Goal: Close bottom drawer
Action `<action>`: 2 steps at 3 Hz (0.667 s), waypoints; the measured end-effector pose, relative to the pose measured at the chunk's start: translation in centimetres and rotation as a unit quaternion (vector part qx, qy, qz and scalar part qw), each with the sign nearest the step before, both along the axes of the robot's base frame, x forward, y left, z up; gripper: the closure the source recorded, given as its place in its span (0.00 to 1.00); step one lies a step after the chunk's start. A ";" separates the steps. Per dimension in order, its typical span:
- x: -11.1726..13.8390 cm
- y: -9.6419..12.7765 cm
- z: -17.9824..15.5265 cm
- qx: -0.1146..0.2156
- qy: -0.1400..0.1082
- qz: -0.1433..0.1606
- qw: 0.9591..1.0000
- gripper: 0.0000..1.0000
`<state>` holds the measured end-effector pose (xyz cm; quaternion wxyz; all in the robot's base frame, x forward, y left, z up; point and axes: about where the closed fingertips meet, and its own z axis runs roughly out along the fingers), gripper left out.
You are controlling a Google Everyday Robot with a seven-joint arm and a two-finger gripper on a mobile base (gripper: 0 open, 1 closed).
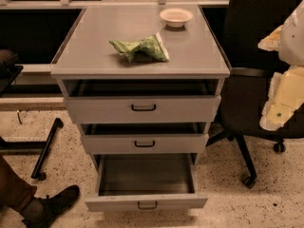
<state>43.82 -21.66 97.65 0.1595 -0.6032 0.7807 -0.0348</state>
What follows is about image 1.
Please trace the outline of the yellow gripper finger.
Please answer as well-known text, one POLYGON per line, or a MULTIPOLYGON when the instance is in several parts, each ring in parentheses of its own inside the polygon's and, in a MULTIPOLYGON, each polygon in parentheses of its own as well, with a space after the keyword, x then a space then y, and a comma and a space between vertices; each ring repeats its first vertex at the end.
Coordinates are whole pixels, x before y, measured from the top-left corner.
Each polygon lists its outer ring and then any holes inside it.
POLYGON ((280 42, 280 35, 281 35, 282 28, 283 28, 283 26, 277 27, 268 36, 263 38, 257 44, 257 47, 259 49, 263 49, 266 51, 279 51, 279 42, 280 42))
POLYGON ((304 67, 290 66, 283 74, 275 73, 262 110, 259 125, 276 131, 288 122, 304 104, 304 67))

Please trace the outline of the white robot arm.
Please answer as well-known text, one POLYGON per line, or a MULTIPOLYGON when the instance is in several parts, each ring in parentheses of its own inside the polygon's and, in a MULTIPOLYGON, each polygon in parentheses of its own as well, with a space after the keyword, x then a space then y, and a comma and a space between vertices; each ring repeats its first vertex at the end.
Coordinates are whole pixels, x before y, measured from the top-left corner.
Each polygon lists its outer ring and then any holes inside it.
POLYGON ((283 74, 274 74, 259 121, 263 129, 276 131, 304 104, 304 0, 257 47, 277 51, 279 59, 290 66, 283 74))

